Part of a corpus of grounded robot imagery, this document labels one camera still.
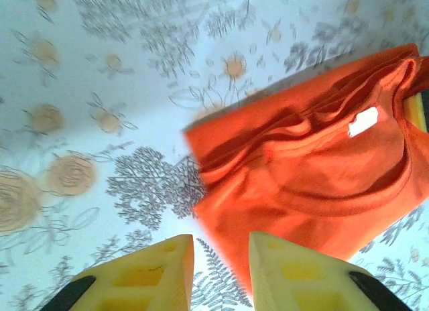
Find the orange t-shirt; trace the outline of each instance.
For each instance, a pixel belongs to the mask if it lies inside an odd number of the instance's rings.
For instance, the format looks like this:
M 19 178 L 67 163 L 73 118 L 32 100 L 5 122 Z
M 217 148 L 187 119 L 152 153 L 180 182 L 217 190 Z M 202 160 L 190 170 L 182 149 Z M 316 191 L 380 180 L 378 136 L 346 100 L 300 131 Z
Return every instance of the orange t-shirt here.
M 429 195 L 429 134 L 402 104 L 428 87 L 429 58 L 409 44 L 186 132 L 208 189 L 195 212 L 247 291 L 251 231 L 348 259 Z

